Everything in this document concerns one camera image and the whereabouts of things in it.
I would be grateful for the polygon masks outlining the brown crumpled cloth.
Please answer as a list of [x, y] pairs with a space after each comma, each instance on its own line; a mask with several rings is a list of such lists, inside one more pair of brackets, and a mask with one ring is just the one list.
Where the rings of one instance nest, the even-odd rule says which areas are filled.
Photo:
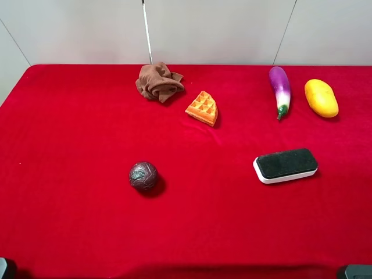
[[141, 67], [135, 84], [139, 93], [148, 100], [165, 103], [170, 97], [184, 91], [183, 75], [171, 72], [163, 62]]

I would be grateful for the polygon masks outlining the black base bottom right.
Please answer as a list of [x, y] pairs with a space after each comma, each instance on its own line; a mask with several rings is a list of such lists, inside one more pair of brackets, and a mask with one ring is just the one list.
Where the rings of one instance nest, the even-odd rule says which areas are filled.
[[349, 264], [337, 272], [337, 279], [372, 279], [371, 264]]

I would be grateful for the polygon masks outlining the orange waffle piece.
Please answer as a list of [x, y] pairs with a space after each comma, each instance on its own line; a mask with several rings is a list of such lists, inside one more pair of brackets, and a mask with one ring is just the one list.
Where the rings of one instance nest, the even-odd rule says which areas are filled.
[[216, 101], [206, 91], [201, 91], [185, 110], [189, 116], [211, 127], [216, 123], [218, 112]]

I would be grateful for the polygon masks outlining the red table cloth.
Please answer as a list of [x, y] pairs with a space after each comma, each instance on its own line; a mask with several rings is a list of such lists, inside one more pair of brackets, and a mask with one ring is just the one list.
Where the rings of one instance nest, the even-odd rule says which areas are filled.
[[[1, 256], [20, 278], [335, 278], [371, 263], [371, 68], [287, 66], [276, 118], [267, 66], [172, 65], [150, 102], [139, 65], [35, 65], [1, 106]], [[339, 113], [305, 97], [327, 83]], [[213, 127], [185, 113], [206, 91]], [[261, 155], [307, 148], [314, 175], [262, 183]], [[149, 162], [158, 181], [129, 182]]]

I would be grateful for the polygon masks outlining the black white board eraser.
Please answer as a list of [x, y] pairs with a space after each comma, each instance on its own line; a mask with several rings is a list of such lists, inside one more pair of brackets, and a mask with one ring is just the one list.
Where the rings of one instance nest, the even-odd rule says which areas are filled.
[[264, 184], [297, 180], [315, 174], [319, 165], [307, 148], [292, 149], [258, 156], [253, 168]]

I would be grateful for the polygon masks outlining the white vertical pole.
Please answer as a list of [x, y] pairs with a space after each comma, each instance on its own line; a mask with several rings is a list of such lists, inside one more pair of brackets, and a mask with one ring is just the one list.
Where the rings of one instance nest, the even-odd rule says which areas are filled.
[[146, 33], [146, 41], [147, 41], [147, 46], [148, 46], [148, 54], [149, 54], [149, 63], [150, 65], [153, 64], [153, 57], [152, 57], [152, 49], [151, 49], [151, 39], [149, 36], [149, 26], [148, 26], [148, 18], [147, 18], [147, 13], [146, 13], [146, 6], [145, 6], [145, 1], [142, 0], [142, 11], [143, 11], [143, 16], [144, 16], [144, 25], [145, 25], [145, 33]]

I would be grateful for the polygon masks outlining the yellow toy mango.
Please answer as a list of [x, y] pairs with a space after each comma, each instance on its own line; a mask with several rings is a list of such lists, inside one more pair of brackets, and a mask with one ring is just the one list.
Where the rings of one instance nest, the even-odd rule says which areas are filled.
[[321, 117], [338, 115], [339, 107], [332, 88], [322, 80], [311, 79], [305, 84], [305, 97], [311, 109]]

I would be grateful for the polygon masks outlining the black base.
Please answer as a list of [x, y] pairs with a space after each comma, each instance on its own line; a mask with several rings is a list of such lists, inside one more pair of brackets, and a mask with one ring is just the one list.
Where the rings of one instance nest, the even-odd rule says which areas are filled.
[[0, 279], [14, 279], [17, 272], [16, 263], [4, 257], [0, 258]]
[[337, 272], [337, 279], [372, 279], [371, 264], [349, 264]]

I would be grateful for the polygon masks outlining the black base bottom left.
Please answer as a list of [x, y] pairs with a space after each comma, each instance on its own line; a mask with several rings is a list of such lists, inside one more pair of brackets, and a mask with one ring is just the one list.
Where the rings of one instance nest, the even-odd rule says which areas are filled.
[[0, 279], [14, 279], [17, 272], [16, 263], [4, 257], [0, 258]]

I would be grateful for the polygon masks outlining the purple toy eggplant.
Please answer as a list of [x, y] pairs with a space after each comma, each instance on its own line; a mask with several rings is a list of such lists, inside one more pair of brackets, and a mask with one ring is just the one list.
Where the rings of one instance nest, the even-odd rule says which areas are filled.
[[281, 120], [288, 113], [291, 101], [289, 79], [282, 67], [274, 66], [269, 71], [269, 81], [276, 96], [277, 119]]

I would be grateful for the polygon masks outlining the dark purple round ball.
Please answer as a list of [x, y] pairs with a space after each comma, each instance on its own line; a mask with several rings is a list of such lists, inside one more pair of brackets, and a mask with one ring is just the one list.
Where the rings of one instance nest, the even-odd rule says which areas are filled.
[[137, 191], [152, 189], [158, 181], [158, 171], [149, 162], [138, 162], [130, 170], [129, 182]]

